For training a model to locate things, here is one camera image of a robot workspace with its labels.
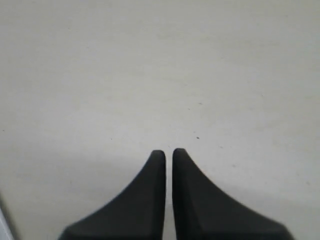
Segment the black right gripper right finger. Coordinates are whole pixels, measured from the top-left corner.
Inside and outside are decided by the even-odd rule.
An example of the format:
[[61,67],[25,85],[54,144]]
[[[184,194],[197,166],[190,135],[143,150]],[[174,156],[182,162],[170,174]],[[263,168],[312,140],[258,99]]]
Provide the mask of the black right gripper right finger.
[[281,223],[223,192],[188,152],[172,155],[172,204],[178,240],[292,240]]

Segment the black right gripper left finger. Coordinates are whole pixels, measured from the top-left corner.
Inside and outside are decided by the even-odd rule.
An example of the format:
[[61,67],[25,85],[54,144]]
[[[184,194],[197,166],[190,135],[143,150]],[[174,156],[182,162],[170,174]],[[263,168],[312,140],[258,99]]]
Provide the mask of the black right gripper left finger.
[[153,150],[132,182],[107,205],[65,228],[61,240],[161,240],[166,156]]

